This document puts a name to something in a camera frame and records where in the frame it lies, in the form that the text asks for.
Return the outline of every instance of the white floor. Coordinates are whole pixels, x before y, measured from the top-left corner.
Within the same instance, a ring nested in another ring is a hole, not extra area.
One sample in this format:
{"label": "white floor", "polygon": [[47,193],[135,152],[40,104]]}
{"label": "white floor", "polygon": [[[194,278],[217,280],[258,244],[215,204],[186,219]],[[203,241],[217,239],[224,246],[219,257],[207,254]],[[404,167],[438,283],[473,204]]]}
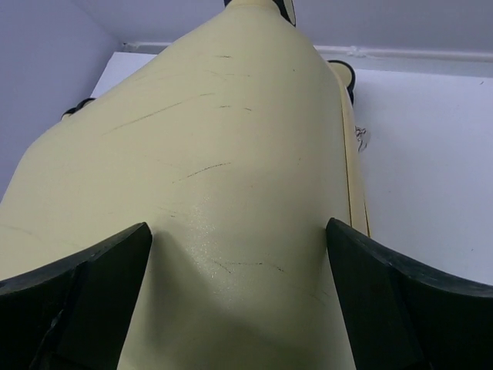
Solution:
{"label": "white floor", "polygon": [[[116,53],[93,96],[153,57]],[[493,284],[493,79],[358,69],[355,93],[374,239]]]}

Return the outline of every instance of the scratch mark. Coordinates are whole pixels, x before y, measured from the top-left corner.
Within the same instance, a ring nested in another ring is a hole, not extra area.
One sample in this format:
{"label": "scratch mark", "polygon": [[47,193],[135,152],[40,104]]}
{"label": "scratch mark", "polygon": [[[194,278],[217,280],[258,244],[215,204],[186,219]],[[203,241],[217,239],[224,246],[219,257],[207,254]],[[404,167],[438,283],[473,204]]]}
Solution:
{"label": "scratch mark", "polygon": [[324,301],[322,301],[320,298],[318,298],[315,294],[308,293],[308,295],[310,297],[312,297],[315,301],[317,301],[318,303],[322,304],[325,307]]}
{"label": "scratch mark", "polygon": [[219,262],[217,262],[216,260],[213,260],[213,262],[215,264],[217,264],[218,266],[221,266],[224,270],[228,271],[228,274],[231,274],[231,271],[226,267],[224,266],[223,264],[220,264]]}
{"label": "scratch mark", "polygon": [[286,274],[286,271],[285,271],[284,269],[280,268],[279,266],[277,266],[277,265],[275,265],[275,264],[271,264],[271,263],[269,263],[269,262],[267,262],[267,264],[268,264],[269,266],[271,266],[271,267],[275,268],[275,269],[276,269],[276,270],[278,270],[279,272],[283,272],[283,273],[285,273],[285,274]]}
{"label": "scratch mark", "polygon": [[117,214],[119,212],[124,212],[122,210],[112,210],[111,212],[105,212],[103,214],[95,214],[94,216],[109,216],[110,214]]}
{"label": "scratch mark", "polygon": [[233,264],[236,266],[260,266],[263,262],[224,262],[224,264]]}
{"label": "scratch mark", "polygon": [[211,168],[215,168],[215,167],[221,167],[221,166],[226,166],[228,164],[231,164],[231,162],[226,162],[226,163],[219,163],[219,164],[216,164],[214,166],[208,166],[206,168],[202,168],[200,171],[197,171],[197,172],[194,172],[192,173],[191,175],[188,175],[187,177],[184,177],[182,178],[181,180],[178,180],[178,181],[182,181],[182,180],[185,180],[185,179],[188,179],[189,177],[192,177],[192,176],[195,176],[195,175],[198,175],[199,173],[203,172],[203,171],[207,171],[207,170],[210,170]]}
{"label": "scratch mark", "polygon": [[223,75],[220,75],[217,72],[211,71],[210,69],[204,69],[204,71],[209,72],[209,73],[212,73],[215,77],[219,77],[223,81],[227,81],[227,79]]}
{"label": "scratch mark", "polygon": [[225,76],[240,76],[240,77],[251,77],[251,75],[239,75],[237,73],[227,73]]}
{"label": "scratch mark", "polygon": [[39,241],[43,241],[39,236],[34,234],[32,231],[23,229],[21,227],[10,226],[10,225],[6,225],[6,224],[0,224],[0,227],[4,227],[6,229],[10,229],[10,230],[14,230],[14,231],[20,231],[21,233],[27,234],[31,237],[34,237],[35,239],[38,239]]}
{"label": "scratch mark", "polygon": [[160,210],[165,210],[166,212],[170,212],[171,214],[178,214],[175,210],[169,210],[168,208],[157,206]]}
{"label": "scratch mark", "polygon": [[147,114],[147,115],[145,115],[145,116],[142,116],[142,117],[139,117],[139,118],[137,118],[137,119],[134,119],[133,121],[123,123],[123,124],[121,124],[121,125],[118,125],[117,127],[113,127],[110,131],[106,131],[106,132],[105,132],[105,133],[103,133],[101,136],[105,136],[105,135],[107,135],[107,134],[109,134],[109,133],[112,133],[112,132],[113,132],[113,131],[115,131],[115,130],[121,129],[121,128],[125,127],[125,126],[132,125],[132,124],[134,124],[134,123],[137,123],[137,122],[139,122],[139,121],[142,121],[143,119],[146,119],[146,118],[149,118],[149,117],[151,117],[151,116],[154,116],[154,115],[156,115],[156,114],[158,114],[158,113],[164,112],[165,110],[168,110],[168,109],[170,109],[170,108],[174,108],[175,106],[179,106],[180,104],[184,104],[184,103],[187,103],[187,102],[189,102],[189,101],[191,101],[191,100],[195,100],[195,99],[199,98],[200,96],[208,96],[208,95],[214,95],[214,93],[213,93],[213,92],[210,92],[210,93],[207,93],[207,94],[201,94],[201,95],[199,95],[199,96],[192,96],[191,98],[185,99],[185,100],[183,100],[183,101],[181,101],[181,102],[174,103],[174,104],[172,104],[172,105],[170,105],[170,106],[165,106],[164,108],[158,109],[158,110],[157,110],[157,111],[155,111],[155,112],[152,112],[152,113],[149,113],[149,114]]}

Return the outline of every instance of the black plastic piece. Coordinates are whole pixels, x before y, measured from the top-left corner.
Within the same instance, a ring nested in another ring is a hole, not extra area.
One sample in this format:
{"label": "black plastic piece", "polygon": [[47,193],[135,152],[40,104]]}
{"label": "black plastic piece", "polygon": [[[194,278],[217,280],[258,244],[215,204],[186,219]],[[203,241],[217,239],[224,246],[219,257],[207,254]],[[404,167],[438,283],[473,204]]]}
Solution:
{"label": "black plastic piece", "polygon": [[67,109],[63,114],[62,114],[62,117],[65,115],[65,114],[74,114],[75,112],[77,112],[77,108],[70,108],[70,109]]}
{"label": "black plastic piece", "polygon": [[327,225],[330,266],[358,370],[493,368],[493,287]]}
{"label": "black plastic piece", "polygon": [[354,68],[351,66],[351,64],[346,63],[344,60],[339,60],[339,59],[333,59],[333,60],[327,60],[329,63],[338,63],[342,64],[346,68],[348,68],[351,72],[351,81],[349,83],[349,86],[346,86],[347,93],[349,94],[349,99],[351,100],[351,104],[354,104],[354,87],[356,86],[356,72],[354,71]]}
{"label": "black plastic piece", "polygon": [[0,281],[0,369],[116,369],[152,239],[137,224]]}
{"label": "black plastic piece", "polygon": [[[285,1],[291,1],[291,0],[272,0],[272,1],[276,3],[277,7],[279,8],[280,14],[283,16],[283,18],[296,27],[296,16],[295,19],[291,20],[289,14],[287,14],[286,4],[284,4]],[[231,0],[224,0],[224,6],[228,6],[230,2]]]}
{"label": "black plastic piece", "polygon": [[81,101],[79,104],[77,104],[77,107],[75,108],[76,110],[81,110],[82,108],[84,108],[88,103],[92,102],[96,100],[96,98],[87,98],[87,99],[84,99],[83,101]]}

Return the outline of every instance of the pale yellow housing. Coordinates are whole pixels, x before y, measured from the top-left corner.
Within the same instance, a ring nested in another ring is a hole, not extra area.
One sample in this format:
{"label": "pale yellow housing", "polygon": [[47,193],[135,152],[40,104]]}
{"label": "pale yellow housing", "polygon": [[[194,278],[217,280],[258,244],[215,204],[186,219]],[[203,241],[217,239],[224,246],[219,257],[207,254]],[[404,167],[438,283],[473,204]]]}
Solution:
{"label": "pale yellow housing", "polygon": [[324,236],[367,233],[352,109],[272,4],[233,0],[52,127],[0,205],[0,280],[149,224],[121,370],[354,368]]}

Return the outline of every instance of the white wall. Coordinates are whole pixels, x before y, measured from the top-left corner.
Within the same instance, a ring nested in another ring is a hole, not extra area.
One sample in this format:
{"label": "white wall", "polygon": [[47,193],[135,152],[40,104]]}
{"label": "white wall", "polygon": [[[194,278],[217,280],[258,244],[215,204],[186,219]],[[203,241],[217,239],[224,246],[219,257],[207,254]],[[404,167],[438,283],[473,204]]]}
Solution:
{"label": "white wall", "polygon": [[[73,1],[124,42],[173,42],[224,7],[223,0]],[[493,53],[490,0],[294,0],[294,8],[298,29],[315,45]]]}
{"label": "white wall", "polygon": [[358,71],[373,238],[493,284],[493,79]]}
{"label": "white wall", "polygon": [[118,48],[67,0],[0,1],[0,197],[27,147],[90,96]]}

